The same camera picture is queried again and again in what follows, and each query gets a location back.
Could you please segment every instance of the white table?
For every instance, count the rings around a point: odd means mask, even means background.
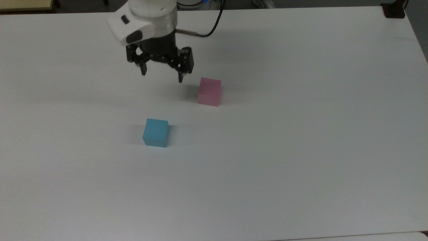
[[[380,7],[225,11],[179,84],[109,13],[0,16],[2,240],[268,241],[428,229],[428,65]],[[180,12],[207,32],[217,12]],[[223,81],[198,105],[201,77]],[[147,147],[146,118],[168,120]]]

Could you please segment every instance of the black cable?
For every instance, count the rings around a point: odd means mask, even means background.
[[[217,28],[217,24],[218,24],[218,22],[220,21],[220,17],[221,17],[221,14],[222,14],[222,12],[223,12],[223,9],[224,9],[224,5],[226,4],[226,0],[221,0],[221,4],[220,4],[220,13],[218,14],[218,17],[217,17],[217,21],[215,22],[215,24],[214,24],[214,27],[213,27],[213,29],[211,30],[211,32],[209,32],[208,34],[196,34],[196,36],[198,36],[198,37],[201,37],[201,38],[205,38],[205,37],[208,37],[208,36],[210,36],[211,34],[213,34],[214,33],[214,30],[215,30],[215,28]]]
[[[406,1],[406,4],[404,5],[403,9],[406,9],[408,3],[409,3],[409,0]]]

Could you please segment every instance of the robotic arm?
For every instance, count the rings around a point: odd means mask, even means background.
[[[166,63],[178,72],[178,81],[193,70],[190,47],[175,45],[176,0],[128,0],[107,20],[111,32],[126,46],[128,62],[147,72],[147,61]]]

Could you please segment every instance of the pink cube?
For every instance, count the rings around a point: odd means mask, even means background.
[[[221,81],[210,78],[201,78],[198,92],[198,103],[218,106],[220,104]]]

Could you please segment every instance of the foam block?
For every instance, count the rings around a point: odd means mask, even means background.
[[[147,146],[166,147],[168,134],[168,121],[147,119],[143,133],[143,141]]]
[[[221,81],[210,78],[201,78],[198,91],[198,103],[203,105],[219,106]]]

